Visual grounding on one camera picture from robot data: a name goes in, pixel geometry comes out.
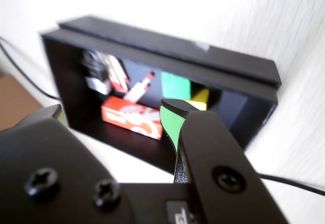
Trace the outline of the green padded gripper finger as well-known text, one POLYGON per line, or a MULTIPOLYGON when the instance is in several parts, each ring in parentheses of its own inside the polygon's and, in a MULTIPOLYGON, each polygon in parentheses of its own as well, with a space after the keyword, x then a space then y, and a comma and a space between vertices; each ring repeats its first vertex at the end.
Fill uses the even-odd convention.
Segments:
POLYGON ((213 111, 163 99, 160 121, 168 136, 179 121, 178 153, 202 223, 286 223, 227 126, 213 111))

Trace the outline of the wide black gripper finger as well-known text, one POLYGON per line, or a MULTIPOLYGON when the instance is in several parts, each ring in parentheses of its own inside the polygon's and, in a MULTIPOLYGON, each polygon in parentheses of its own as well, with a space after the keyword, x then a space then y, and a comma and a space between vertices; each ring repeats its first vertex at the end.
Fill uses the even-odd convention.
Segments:
POLYGON ((105 167, 51 116, 1 131, 1 223, 134 223, 105 167))

